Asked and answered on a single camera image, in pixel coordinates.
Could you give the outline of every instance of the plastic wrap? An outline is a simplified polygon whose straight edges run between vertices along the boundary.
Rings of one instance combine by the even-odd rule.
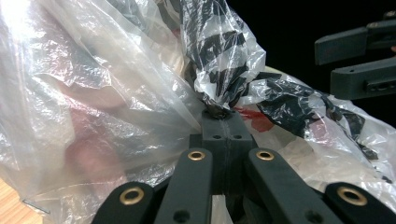
[[[0,176],[48,221],[89,223],[118,185],[162,182],[205,107],[237,109],[311,187],[350,182],[396,211],[395,129],[265,66],[224,0],[0,6]],[[212,220],[230,223],[224,206]]]

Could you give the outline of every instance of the brass insert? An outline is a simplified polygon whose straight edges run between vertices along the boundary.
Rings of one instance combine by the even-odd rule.
[[[201,151],[193,151],[189,153],[189,158],[192,161],[201,161],[205,157],[205,153]]]
[[[128,193],[135,192],[137,195],[131,199],[127,198],[126,195]],[[132,205],[139,203],[142,201],[143,197],[145,196],[145,192],[139,188],[139,187],[134,187],[131,189],[126,189],[121,195],[120,195],[120,202],[125,204],[125,205]]]
[[[264,151],[264,150],[258,151],[258,152],[256,153],[256,156],[257,156],[260,160],[263,160],[263,161],[271,161],[271,160],[273,160],[274,157],[275,157],[274,154],[272,154],[271,152]]]
[[[347,203],[352,203],[357,206],[364,206],[367,204],[367,199],[355,189],[340,187],[337,190],[338,195]]]

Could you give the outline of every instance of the black background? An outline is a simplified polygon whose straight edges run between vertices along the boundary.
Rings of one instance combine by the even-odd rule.
[[[268,66],[297,77],[316,90],[330,92],[333,69],[396,54],[390,49],[368,50],[364,56],[354,59],[315,65],[314,52],[315,41],[325,35],[381,21],[385,12],[396,10],[396,0],[293,2],[227,0],[267,51]],[[396,127],[395,100],[393,94],[353,100],[352,103]]]

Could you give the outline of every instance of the wooden surface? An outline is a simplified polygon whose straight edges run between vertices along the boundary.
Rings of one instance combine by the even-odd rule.
[[[17,191],[0,179],[0,224],[42,223],[42,217],[20,202]]]

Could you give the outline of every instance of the clear plastic bag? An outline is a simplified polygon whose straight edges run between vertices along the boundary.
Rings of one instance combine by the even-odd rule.
[[[395,129],[265,66],[225,1],[0,6],[0,176],[49,222],[89,223],[120,184],[162,182],[205,107],[237,109],[311,187],[351,182],[396,211]]]

